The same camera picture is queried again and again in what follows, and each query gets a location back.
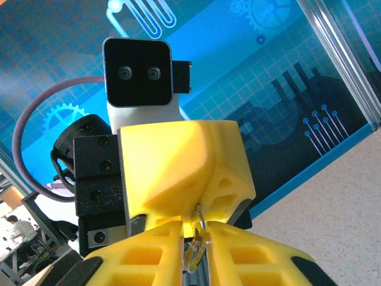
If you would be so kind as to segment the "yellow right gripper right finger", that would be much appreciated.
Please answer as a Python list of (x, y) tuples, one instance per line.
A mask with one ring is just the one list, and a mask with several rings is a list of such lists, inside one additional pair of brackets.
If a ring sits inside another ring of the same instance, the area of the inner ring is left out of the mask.
[(307, 253), (222, 222), (208, 222), (210, 285), (336, 285)]

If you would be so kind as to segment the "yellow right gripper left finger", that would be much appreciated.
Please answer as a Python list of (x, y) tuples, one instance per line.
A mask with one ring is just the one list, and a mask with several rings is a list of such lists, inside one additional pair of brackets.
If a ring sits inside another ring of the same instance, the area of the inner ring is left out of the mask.
[(87, 285), (181, 285), (183, 222), (172, 221), (91, 252), (102, 264)]

